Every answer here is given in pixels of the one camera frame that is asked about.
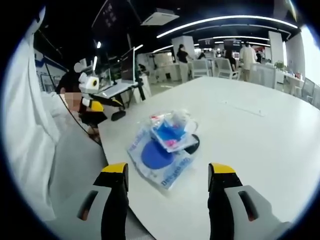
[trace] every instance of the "plastic bag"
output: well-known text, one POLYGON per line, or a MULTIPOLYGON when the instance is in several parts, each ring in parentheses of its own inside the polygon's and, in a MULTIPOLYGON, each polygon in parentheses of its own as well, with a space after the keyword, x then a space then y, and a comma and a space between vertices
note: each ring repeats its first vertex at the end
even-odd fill
POLYGON ((167 152, 152 138, 149 127, 138 131, 127 152, 145 178, 167 190, 193 161, 193 157, 184 150, 167 152))
POLYGON ((168 153, 183 150, 198 141, 192 136, 198 123, 186 110, 154 114, 150 117, 151 136, 168 153))

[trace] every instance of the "ceiling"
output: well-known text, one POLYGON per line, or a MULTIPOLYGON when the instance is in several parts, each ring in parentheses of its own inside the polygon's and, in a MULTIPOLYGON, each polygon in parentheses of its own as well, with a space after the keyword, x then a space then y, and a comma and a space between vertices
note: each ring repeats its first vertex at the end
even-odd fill
MULTIPOLYGON (((109 1, 126 4, 125 0, 109 1)), ((102 42, 102 48, 99 51, 107 51, 109 56, 121 56, 129 50, 127 33, 129 33, 132 46, 137 47, 143 44, 139 52, 146 53, 170 45, 172 38, 179 37, 182 34, 193 36, 196 43, 198 39, 216 36, 268 38, 269 28, 286 31, 280 32, 282 39, 285 41, 288 37, 299 32, 299 29, 277 22, 236 18, 196 24, 157 38, 157 35, 168 30, 207 18, 254 15, 276 18, 297 26, 302 24, 299 22, 301 18, 298 17, 299 21, 296 22, 285 4, 278 0, 131 0, 135 12, 132 11, 132 8, 123 8, 121 11, 121 27, 112 32, 111 36, 98 39, 91 26, 104 3, 105 0, 77 1, 76 4, 62 0, 50 1, 46 6, 46 15, 40 30, 54 48, 44 40, 39 32, 35 35, 35 48, 49 58, 70 68, 80 59, 97 54, 94 40, 101 40, 102 42), (179 18, 164 26, 141 26, 140 22, 151 15, 155 8, 172 10, 179 15, 179 18)), ((265 40, 250 40, 251 42, 267 44, 265 40)))

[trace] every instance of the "computer screen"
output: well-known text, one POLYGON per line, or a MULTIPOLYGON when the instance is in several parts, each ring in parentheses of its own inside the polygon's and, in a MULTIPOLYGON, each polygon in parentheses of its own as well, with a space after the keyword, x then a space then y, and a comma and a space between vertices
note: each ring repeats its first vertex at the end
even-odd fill
POLYGON ((135 83, 135 49, 132 48, 121 57, 121 79, 123 83, 135 83))
POLYGON ((215 40, 214 39, 205 39, 205 40, 199 40, 199 47, 201 49, 213 49, 215 48, 215 40))
POLYGON ((225 50, 240 52, 240 49, 242 48, 241 40, 227 39, 223 41, 223 44, 225 50))
POLYGON ((239 52, 233 52, 233 58, 234 59, 239 59, 240 58, 240 53, 239 52))

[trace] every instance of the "white table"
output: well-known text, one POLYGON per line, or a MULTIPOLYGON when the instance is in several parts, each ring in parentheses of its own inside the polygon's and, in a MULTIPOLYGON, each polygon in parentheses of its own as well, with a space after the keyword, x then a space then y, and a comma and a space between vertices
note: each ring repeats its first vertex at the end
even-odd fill
POLYGON ((129 205, 157 240, 207 240, 210 236, 208 163, 231 166, 281 221, 295 221, 320 176, 320 111, 261 85, 201 77, 132 106, 124 118, 99 126, 110 164, 129 165, 129 205), (136 171, 126 147, 137 123, 164 110, 188 109, 198 120, 200 147, 169 192, 136 171))

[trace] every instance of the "person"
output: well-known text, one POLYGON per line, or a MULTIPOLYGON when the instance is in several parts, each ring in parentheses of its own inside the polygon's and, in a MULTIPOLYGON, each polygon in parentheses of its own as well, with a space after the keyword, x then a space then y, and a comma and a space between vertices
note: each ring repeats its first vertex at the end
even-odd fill
POLYGON ((98 128, 83 123, 81 119, 87 108, 82 105, 82 93, 79 88, 79 77, 80 73, 74 71, 69 71, 62 76, 55 92, 60 94, 60 101, 63 100, 66 104, 64 107, 65 111, 64 114, 54 115, 53 119, 61 133, 63 133, 68 126, 77 124, 77 121, 78 124, 88 133, 90 138, 99 142, 100 135, 98 128))
POLYGON ((257 52, 257 53, 256 53, 256 62, 257 62, 257 63, 261 63, 261 59, 262 59, 261 53, 257 52))
POLYGON ((35 66, 34 34, 43 9, 22 37, 7 66, 3 99, 4 149, 14 183, 45 221, 55 219, 49 181, 60 132, 42 101, 35 66))
POLYGON ((232 68, 232 71, 236 71, 236 60, 232 57, 232 50, 228 49, 225 51, 225 59, 228 59, 232 68))
POLYGON ((256 60, 257 56, 255 50, 251 48, 248 42, 245 42, 245 46, 240 50, 240 61, 243 62, 242 68, 245 82, 249 81, 251 64, 256 63, 256 60))
POLYGON ((188 74, 189 74, 189 66, 188 66, 187 58, 190 60, 193 60, 193 59, 186 52, 185 46, 183 44, 179 45, 179 49, 176 56, 178 58, 179 65, 180 65, 182 83, 186 83, 188 81, 188 74))
POLYGON ((140 70, 141 72, 145 72, 147 69, 146 69, 146 66, 142 65, 139 63, 139 67, 140 67, 140 70))
POLYGON ((204 52, 201 52, 201 54, 198 57, 198 60, 202 59, 202 58, 206 58, 206 55, 204 52))

